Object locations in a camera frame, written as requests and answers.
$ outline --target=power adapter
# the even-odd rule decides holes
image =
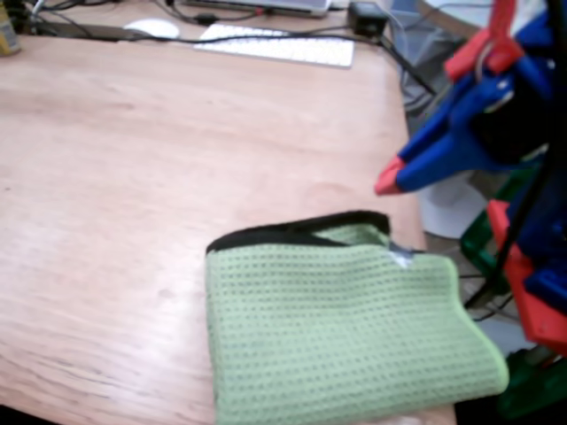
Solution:
[[[351,2],[346,21],[356,35],[379,37],[384,32],[389,17],[374,2]]]

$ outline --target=white mouse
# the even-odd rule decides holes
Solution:
[[[179,27],[168,20],[158,18],[148,18],[135,20],[127,24],[124,29],[135,29],[154,37],[178,38]]]

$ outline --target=wooden table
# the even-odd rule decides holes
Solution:
[[[98,16],[123,25],[148,7]],[[208,243],[365,208],[423,247],[416,198],[372,191],[408,136],[383,52],[357,46],[344,70],[173,44],[22,44],[1,60],[0,404],[64,425],[212,424]]]

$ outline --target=folded towel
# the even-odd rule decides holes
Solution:
[[[207,248],[218,425],[368,421],[506,389],[445,257],[376,212],[250,228]]]

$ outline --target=white plastic object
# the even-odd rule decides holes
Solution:
[[[214,24],[199,40],[210,40],[233,35],[285,35],[284,31]],[[332,38],[251,38],[228,42],[197,44],[195,49],[218,51],[235,55],[255,56],[317,65],[350,67],[353,63],[354,42]]]
[[[124,26],[124,29],[134,29],[153,37],[164,38],[179,38],[179,34],[181,33],[177,25],[172,24],[168,20],[158,18],[135,20]]]
[[[417,193],[426,232],[459,239],[484,211],[488,203],[478,190],[469,185],[470,174],[455,175]]]

